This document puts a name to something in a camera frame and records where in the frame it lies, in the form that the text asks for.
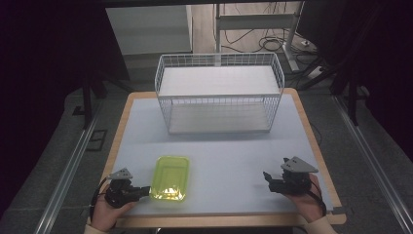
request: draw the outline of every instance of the wire basket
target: wire basket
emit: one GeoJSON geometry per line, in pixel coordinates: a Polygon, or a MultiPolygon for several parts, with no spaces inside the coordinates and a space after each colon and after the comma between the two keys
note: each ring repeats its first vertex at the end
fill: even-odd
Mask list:
{"type": "Polygon", "coordinates": [[[270,132],[284,76],[277,55],[163,55],[155,91],[170,134],[270,132]]]}

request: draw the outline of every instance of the white board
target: white board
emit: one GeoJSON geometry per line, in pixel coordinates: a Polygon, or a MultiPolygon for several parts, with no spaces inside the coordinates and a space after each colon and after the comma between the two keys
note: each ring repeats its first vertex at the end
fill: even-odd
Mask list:
{"type": "Polygon", "coordinates": [[[191,6],[106,8],[122,55],[192,51],[191,6]]]}
{"type": "Polygon", "coordinates": [[[160,97],[279,95],[270,65],[166,67],[160,97]]]}
{"type": "MultiPolygon", "coordinates": [[[[283,95],[274,126],[264,134],[169,135],[156,99],[136,99],[113,172],[124,167],[132,185],[151,184],[160,156],[190,160],[186,200],[171,203],[142,198],[129,215],[268,214],[295,212],[281,194],[272,193],[262,172],[282,174],[282,158],[298,156],[317,166],[291,95],[283,95]]],[[[321,174],[327,210],[332,204],[321,174]]]]}

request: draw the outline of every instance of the green plastic tray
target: green plastic tray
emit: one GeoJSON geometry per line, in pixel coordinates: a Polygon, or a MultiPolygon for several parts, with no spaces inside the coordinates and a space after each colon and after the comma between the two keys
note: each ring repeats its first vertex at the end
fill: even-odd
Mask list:
{"type": "Polygon", "coordinates": [[[186,197],[189,160],[163,156],[156,163],[150,196],[156,200],[182,202],[186,197]]]}

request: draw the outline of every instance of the metal rail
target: metal rail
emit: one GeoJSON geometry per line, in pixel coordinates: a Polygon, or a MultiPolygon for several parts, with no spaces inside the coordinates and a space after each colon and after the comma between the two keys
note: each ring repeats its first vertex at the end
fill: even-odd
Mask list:
{"type": "Polygon", "coordinates": [[[368,142],[365,140],[364,135],[362,134],[359,127],[355,127],[353,125],[352,120],[349,118],[347,114],[347,107],[344,101],[339,99],[338,97],[333,97],[335,103],[337,104],[338,109],[346,123],[347,127],[349,128],[352,137],[355,139],[358,148],[361,151],[361,154],[364,160],[367,163],[367,166],[371,170],[374,178],[377,181],[382,193],[386,197],[390,207],[392,208],[395,218],[397,219],[398,223],[401,226],[401,229],[406,234],[413,233],[413,219],[412,215],[410,214],[407,206],[404,204],[400,196],[398,195],[397,191],[392,186],[391,181],[386,176],[385,171],[380,166],[379,161],[377,160],[376,156],[374,155],[373,150],[370,148],[368,142]]]}
{"type": "Polygon", "coordinates": [[[82,131],[82,135],[79,138],[79,141],[76,144],[75,149],[72,152],[72,155],[69,158],[69,161],[66,164],[66,167],[63,170],[63,173],[60,176],[60,179],[57,183],[55,191],[51,199],[49,200],[46,209],[43,211],[42,217],[40,218],[39,223],[37,224],[36,230],[34,233],[50,233],[52,227],[55,223],[58,212],[60,211],[61,205],[66,197],[67,190],[70,187],[70,184],[75,176],[76,170],[79,166],[79,163],[83,157],[86,146],[88,145],[89,139],[94,131],[94,126],[97,121],[97,115],[100,111],[102,105],[102,100],[98,100],[98,103],[95,107],[94,117],[89,124],[89,126],[82,131]]]}
{"type": "Polygon", "coordinates": [[[297,62],[291,52],[292,39],[300,20],[301,11],[304,2],[297,5],[293,14],[282,15],[241,15],[241,16],[221,16],[220,5],[216,4],[215,10],[215,52],[221,53],[222,30],[240,30],[240,29],[267,29],[267,28],[289,28],[288,37],[282,45],[282,49],[287,58],[291,71],[299,71],[297,62]]]}

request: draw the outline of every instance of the human hand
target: human hand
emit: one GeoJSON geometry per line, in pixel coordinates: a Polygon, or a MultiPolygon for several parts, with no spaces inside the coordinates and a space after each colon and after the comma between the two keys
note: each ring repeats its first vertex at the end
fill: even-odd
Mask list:
{"type": "Polygon", "coordinates": [[[104,194],[108,188],[109,185],[106,185],[103,192],[98,196],[96,204],[94,205],[94,217],[91,222],[93,228],[103,232],[108,232],[110,228],[115,225],[118,217],[136,205],[136,202],[131,202],[119,209],[113,208],[104,199],[104,194]]]}
{"type": "MultiPolygon", "coordinates": [[[[315,175],[310,174],[310,180],[313,182],[310,191],[312,191],[314,194],[316,194],[317,196],[321,198],[321,194],[319,190],[319,179],[315,175]]],[[[310,195],[308,194],[302,194],[302,195],[283,194],[283,195],[295,204],[295,206],[297,207],[298,213],[302,215],[307,220],[308,223],[322,218],[321,206],[310,195]]]]}

